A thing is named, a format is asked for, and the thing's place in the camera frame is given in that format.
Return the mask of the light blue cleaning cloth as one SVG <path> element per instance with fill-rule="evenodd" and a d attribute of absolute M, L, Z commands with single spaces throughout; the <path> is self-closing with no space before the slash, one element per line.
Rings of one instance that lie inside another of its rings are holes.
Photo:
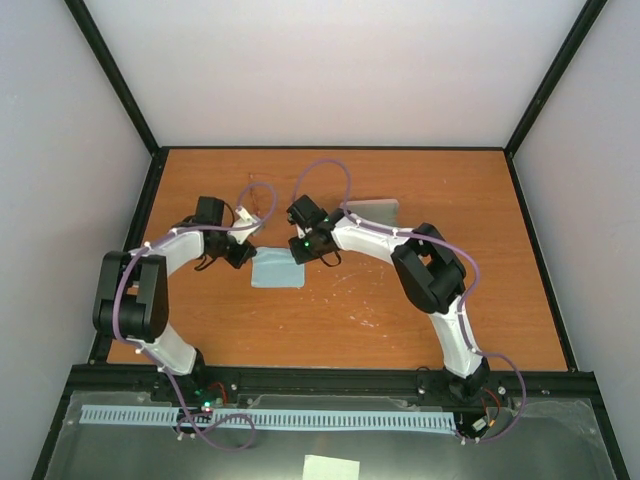
<path fill-rule="evenodd" d="M 258 247 L 252 258 L 251 286 L 261 289 L 299 289 L 305 285 L 305 268 L 287 248 Z"/>

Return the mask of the pink glasses case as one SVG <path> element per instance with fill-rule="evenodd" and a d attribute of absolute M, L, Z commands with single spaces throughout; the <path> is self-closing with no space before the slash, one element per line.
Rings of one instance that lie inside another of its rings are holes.
<path fill-rule="evenodd" d="M 347 209 L 365 221 L 397 227 L 399 201 L 393 198 L 350 200 Z"/>

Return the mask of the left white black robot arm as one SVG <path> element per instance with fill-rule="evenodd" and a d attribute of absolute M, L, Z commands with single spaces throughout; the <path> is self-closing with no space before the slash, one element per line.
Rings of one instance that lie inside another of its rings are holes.
<path fill-rule="evenodd" d="M 230 206 L 202 196 L 196 211 L 175 224 L 161 239 L 130 251 L 103 257 L 93 307 L 93 325 L 100 334 L 133 346 L 161 372 L 175 375 L 172 388 L 186 402 L 201 400 L 208 378 L 197 370 L 201 352 L 183 340 L 169 322 L 169 276 L 195 260 L 225 260 L 238 269 L 256 255 L 249 237 L 263 220 L 239 205 L 233 223 L 222 225 Z"/>

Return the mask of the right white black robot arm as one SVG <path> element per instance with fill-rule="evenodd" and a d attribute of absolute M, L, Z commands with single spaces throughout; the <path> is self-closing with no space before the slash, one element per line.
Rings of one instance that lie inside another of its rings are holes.
<path fill-rule="evenodd" d="M 306 195 L 291 204 L 287 217 L 297 230 L 289 247 L 298 264 L 323 261 L 344 251 L 392 265 L 409 302 L 433 324 L 450 395 L 460 403 L 479 396 L 490 367 L 475 341 L 464 304 L 466 270 L 458 250 L 433 225 L 398 228 L 348 209 L 328 213 Z"/>

